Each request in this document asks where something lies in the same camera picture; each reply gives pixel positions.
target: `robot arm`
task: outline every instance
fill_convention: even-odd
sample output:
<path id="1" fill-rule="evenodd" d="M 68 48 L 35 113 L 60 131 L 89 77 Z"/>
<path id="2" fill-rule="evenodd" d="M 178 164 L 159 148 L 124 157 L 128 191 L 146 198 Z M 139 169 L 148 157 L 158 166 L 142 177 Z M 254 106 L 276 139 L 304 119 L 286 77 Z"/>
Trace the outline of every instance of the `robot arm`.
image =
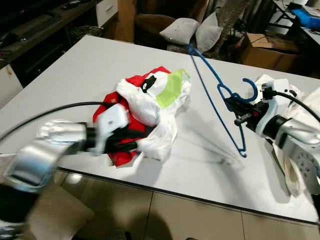
<path id="1" fill-rule="evenodd" d="M 240 116 L 234 121 L 237 126 L 246 122 L 250 130 L 259 137 L 273 140 L 283 154 L 293 160 L 320 216 L 320 131 L 282 116 L 290 100 L 273 96 L 272 92 L 286 93 L 288 89 L 288 80 L 273 80 L 262 85 L 263 99 L 256 104 L 243 103 L 234 97 L 227 98 L 225 103 Z"/>
<path id="2" fill-rule="evenodd" d="M 96 127 L 65 120 L 45 123 L 36 138 L 17 152 L 4 172 L 4 183 L 0 185 L 0 240 L 15 239 L 21 234 L 28 213 L 63 156 L 80 151 L 109 152 L 106 140 L 115 131 L 125 129 L 128 123 L 127 112 L 121 104 L 103 112 Z M 134 149 L 134 144 L 127 147 L 127 151 Z"/>

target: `brown armchair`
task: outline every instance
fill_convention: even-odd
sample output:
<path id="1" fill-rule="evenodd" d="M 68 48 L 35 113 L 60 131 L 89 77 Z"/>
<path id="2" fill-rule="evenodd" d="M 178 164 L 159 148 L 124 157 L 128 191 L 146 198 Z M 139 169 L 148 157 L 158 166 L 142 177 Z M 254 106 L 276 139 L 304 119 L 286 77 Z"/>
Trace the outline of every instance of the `brown armchair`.
<path id="1" fill-rule="evenodd" d="M 168 42 L 159 35 L 178 18 L 202 22 L 209 0 L 138 0 L 134 18 L 134 43 L 167 49 Z"/>

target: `black cable connector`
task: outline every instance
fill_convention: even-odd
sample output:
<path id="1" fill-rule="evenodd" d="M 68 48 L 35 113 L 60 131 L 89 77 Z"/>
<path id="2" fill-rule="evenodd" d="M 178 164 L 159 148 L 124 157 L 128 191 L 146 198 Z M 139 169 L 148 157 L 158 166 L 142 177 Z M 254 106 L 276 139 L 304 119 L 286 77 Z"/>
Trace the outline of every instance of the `black cable connector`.
<path id="1" fill-rule="evenodd" d="M 264 87 L 262 85 L 262 96 L 263 96 L 264 100 L 271 100 L 274 96 L 281 96 L 286 99 L 289 99 L 289 100 L 295 102 L 296 104 L 300 105 L 301 107 L 303 107 L 305 110 L 307 110 L 320 123 L 320 117 L 310 107 L 308 107 L 302 101 L 296 99 L 295 97 L 293 97 L 289 94 L 275 91 L 275 90 L 272 90 L 271 87 Z"/>

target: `gray cushion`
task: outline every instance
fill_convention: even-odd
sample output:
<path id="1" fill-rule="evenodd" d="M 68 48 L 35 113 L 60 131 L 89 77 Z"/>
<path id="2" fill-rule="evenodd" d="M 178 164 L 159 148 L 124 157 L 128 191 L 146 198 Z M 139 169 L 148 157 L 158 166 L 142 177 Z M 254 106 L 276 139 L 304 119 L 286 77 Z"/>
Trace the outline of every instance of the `gray cushion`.
<path id="1" fill-rule="evenodd" d="M 182 17 L 178 18 L 166 29 L 161 31 L 160 35 L 168 42 L 187 45 L 198 26 L 199 23 L 196 20 Z"/>
<path id="2" fill-rule="evenodd" d="M 210 50 L 219 40 L 223 28 L 218 26 L 216 13 L 210 14 L 195 32 L 196 46 L 200 53 Z"/>

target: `red garment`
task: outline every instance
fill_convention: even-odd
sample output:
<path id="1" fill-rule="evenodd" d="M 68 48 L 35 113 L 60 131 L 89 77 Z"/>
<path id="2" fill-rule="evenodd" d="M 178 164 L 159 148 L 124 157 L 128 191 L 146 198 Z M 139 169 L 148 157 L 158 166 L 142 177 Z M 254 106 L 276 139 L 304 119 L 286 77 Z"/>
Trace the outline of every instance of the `red garment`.
<path id="1" fill-rule="evenodd" d="M 150 73 L 156 73 L 156 72 L 165 72 L 167 74 L 170 74 L 171 72 L 168 71 L 167 69 L 165 69 L 163 66 L 160 66 L 158 68 L 153 69 L 152 71 L 146 73 L 145 75 L 141 76 L 141 75 L 135 75 L 132 76 L 130 78 L 126 78 L 125 80 L 128 83 L 131 83 L 133 85 L 135 85 L 136 87 L 140 87 L 141 84 L 144 82 L 144 80 L 146 79 L 146 77 L 150 74 Z M 141 132 L 145 132 L 146 131 L 146 126 L 143 125 L 141 122 L 139 122 L 138 120 L 136 120 L 133 115 L 131 114 L 130 110 L 129 110 L 129 105 L 126 99 L 124 99 L 119 93 L 117 93 L 116 91 L 109 93 L 108 95 L 105 96 L 104 103 L 115 103 L 115 104 L 122 104 L 124 106 L 124 108 L 126 110 L 128 110 L 128 115 L 129 115 L 129 126 L 128 128 L 131 130 L 137 130 L 137 131 L 141 131 Z M 103 105 L 100 105 L 98 107 L 98 109 L 95 111 L 95 113 L 93 114 L 93 122 L 95 123 L 97 121 L 98 115 L 103 113 L 105 110 L 107 110 L 107 108 Z M 129 143 L 132 141 L 136 141 L 139 138 L 125 138 L 121 141 L 121 143 Z M 112 162 L 115 164 L 116 167 L 119 167 L 123 164 L 127 164 L 129 163 L 132 158 L 136 155 L 137 151 L 132 151 L 132 152 L 116 152 L 116 153 L 108 153 L 110 159 L 112 160 Z"/>

